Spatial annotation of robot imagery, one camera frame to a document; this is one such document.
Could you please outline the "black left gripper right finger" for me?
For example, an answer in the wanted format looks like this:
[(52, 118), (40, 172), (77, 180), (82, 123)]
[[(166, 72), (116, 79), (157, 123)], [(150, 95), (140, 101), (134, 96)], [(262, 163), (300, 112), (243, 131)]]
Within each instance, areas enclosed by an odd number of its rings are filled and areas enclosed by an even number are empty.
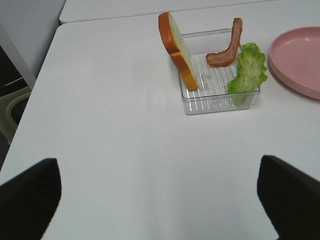
[(280, 240), (320, 238), (318, 180), (274, 155), (264, 155), (257, 195)]

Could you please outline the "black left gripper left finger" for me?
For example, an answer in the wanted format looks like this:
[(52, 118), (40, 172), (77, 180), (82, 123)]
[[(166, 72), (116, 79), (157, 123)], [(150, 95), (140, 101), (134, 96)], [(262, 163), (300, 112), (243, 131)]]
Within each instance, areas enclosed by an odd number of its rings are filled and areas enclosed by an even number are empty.
[(55, 158), (46, 158), (0, 186), (0, 238), (40, 240), (62, 196)]

